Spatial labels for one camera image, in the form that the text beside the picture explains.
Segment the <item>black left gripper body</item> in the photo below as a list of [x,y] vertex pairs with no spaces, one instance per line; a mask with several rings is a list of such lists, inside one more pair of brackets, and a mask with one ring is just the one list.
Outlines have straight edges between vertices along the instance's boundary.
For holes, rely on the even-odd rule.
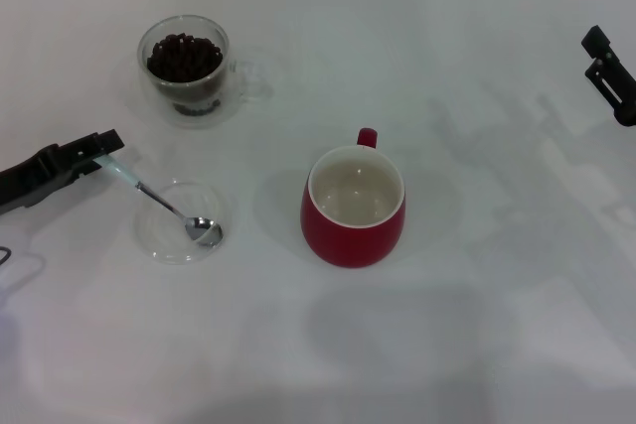
[[60,146],[53,144],[0,171],[0,215],[32,207],[65,185],[68,168],[59,159],[59,152]]

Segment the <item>dark roasted coffee beans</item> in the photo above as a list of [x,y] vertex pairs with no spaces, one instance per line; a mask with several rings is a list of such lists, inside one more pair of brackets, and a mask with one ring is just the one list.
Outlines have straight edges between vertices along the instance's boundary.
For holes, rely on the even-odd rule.
[[221,48],[209,39],[181,33],[168,35],[156,43],[146,66],[164,81],[186,83],[213,73],[223,59]]

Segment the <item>clear double-wall glass cup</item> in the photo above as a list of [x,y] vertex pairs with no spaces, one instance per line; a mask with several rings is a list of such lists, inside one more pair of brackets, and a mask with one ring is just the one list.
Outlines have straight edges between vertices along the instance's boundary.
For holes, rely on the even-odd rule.
[[[208,76],[193,82],[167,82],[152,74],[146,60],[156,43],[171,34],[206,38],[221,48],[224,59]],[[237,113],[273,97],[264,65],[250,52],[231,46],[225,29],[198,15],[177,15],[150,27],[141,37],[136,60],[142,92],[152,113],[170,125],[188,129],[210,128]]]

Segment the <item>red mug white inside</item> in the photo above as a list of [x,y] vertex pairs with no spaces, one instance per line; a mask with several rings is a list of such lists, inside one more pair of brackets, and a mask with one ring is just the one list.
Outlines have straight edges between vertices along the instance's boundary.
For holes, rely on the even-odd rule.
[[405,185],[396,165],[377,149],[378,132],[325,153],[304,187],[300,224],[305,241],[326,262],[363,268],[397,245],[405,219]]

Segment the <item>clear glass saucer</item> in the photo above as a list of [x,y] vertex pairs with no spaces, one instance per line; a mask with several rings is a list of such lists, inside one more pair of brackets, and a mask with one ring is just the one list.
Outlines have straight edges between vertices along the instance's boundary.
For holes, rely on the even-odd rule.
[[[159,189],[158,195],[185,217],[206,217],[220,225],[223,236],[230,232],[228,203],[212,187],[196,182],[174,181]],[[160,262],[172,265],[201,261],[222,243],[220,240],[207,244],[207,241],[216,239],[213,232],[206,232],[200,239],[192,240],[176,216],[145,195],[142,195],[140,207],[134,215],[133,230],[144,252]]]

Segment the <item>spoon with white handle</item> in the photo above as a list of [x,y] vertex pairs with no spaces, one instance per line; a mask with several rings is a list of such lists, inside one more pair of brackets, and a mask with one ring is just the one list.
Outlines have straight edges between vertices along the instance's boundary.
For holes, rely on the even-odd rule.
[[225,234],[218,222],[206,217],[182,214],[112,156],[104,154],[93,159],[93,162],[173,214],[183,225],[187,236],[199,246],[214,248],[223,241]]

